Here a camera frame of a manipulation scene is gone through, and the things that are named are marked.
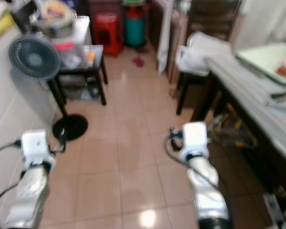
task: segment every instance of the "black fan stand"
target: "black fan stand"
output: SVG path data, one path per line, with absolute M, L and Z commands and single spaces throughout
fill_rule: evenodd
M 47 83 L 62 113 L 62 118 L 58 120 L 53 126 L 53 135 L 59 139 L 62 129 L 65 129 L 67 133 L 67 141 L 79 138 L 86 132 L 88 128 L 87 119 L 79 114 L 67 114 L 64 106 L 66 103 L 66 98 L 63 94 L 61 84 L 57 78 L 48 80 Z

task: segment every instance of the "red plastic stool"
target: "red plastic stool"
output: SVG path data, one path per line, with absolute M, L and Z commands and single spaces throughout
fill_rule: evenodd
M 97 14 L 93 29 L 95 42 L 104 45 L 104 53 L 117 56 L 124 47 L 118 16 L 114 13 Z

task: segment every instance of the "white wall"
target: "white wall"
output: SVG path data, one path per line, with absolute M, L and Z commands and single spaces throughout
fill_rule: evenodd
M 246 10 L 247 15 L 242 30 L 236 40 L 235 50 L 265 44 L 280 17 L 286 0 L 252 0 Z
M 49 91 L 23 75 L 11 71 L 7 56 L 9 44 L 20 35 L 13 27 L 0 38 L 0 146 L 21 137 L 29 129 L 51 129 L 56 103 Z M 21 151 L 7 149 L 0 153 L 0 192 L 18 181 L 22 171 Z M 12 197 L 1 203 L 6 212 Z

